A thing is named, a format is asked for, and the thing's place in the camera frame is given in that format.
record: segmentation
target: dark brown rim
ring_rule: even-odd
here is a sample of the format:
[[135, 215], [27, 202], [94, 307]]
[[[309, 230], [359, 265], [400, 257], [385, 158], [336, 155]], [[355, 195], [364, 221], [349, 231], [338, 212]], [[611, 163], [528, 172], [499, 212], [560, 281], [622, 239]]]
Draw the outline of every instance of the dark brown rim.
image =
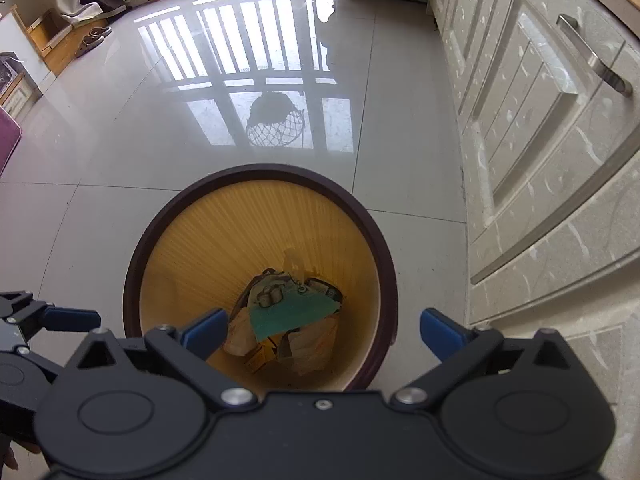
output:
[[380, 283], [380, 318], [365, 361], [346, 389], [366, 388], [376, 375], [398, 330], [398, 286], [391, 253], [375, 220], [347, 190], [313, 171], [287, 164], [247, 164], [213, 173], [191, 184], [165, 205], [146, 228], [131, 257], [124, 284], [122, 315], [127, 337], [142, 336], [140, 288], [149, 256], [168, 225], [188, 206], [222, 187], [250, 180], [282, 180], [327, 197], [357, 225], [373, 254]]

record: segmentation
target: purple mat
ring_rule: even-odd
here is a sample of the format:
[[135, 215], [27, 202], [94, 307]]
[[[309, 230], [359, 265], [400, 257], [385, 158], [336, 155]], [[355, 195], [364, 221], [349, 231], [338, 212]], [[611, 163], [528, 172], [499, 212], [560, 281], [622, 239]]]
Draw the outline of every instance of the purple mat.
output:
[[20, 126], [0, 107], [0, 174], [20, 140]]

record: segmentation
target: finger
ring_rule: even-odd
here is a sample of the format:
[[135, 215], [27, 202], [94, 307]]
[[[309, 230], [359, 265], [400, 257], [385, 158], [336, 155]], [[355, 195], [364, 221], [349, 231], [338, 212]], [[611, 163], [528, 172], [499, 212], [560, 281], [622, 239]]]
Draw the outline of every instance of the finger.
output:
[[16, 442], [30, 453], [38, 454], [41, 452], [37, 444], [32, 444], [31, 442], [22, 442], [20, 440], [16, 440]]
[[4, 465], [9, 469], [18, 471], [18, 461], [15, 459], [14, 450], [9, 448], [4, 455]]

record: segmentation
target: slipper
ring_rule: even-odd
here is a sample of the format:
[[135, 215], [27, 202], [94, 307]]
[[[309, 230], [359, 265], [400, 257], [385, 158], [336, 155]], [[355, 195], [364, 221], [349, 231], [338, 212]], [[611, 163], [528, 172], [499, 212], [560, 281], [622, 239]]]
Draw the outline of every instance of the slipper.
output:
[[113, 32], [111, 27], [94, 27], [89, 31], [89, 35], [91, 36], [102, 36], [106, 38]]
[[100, 45], [104, 41], [103, 36], [91, 36], [90, 34], [82, 38], [80, 47], [76, 51], [76, 57], [84, 56], [90, 50]]

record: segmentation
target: blue rubber tip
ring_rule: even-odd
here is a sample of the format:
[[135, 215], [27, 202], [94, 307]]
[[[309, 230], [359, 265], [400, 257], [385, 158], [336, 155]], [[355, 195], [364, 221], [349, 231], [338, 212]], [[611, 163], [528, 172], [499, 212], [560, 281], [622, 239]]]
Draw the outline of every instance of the blue rubber tip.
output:
[[420, 314], [420, 336], [438, 359], [444, 361], [468, 342], [471, 332], [434, 308]]
[[200, 359], [207, 359], [226, 339], [229, 318], [221, 308], [182, 332], [180, 344]]
[[98, 328], [101, 322], [100, 314], [95, 310], [59, 306], [48, 306], [40, 317], [42, 326], [55, 332], [89, 332]]

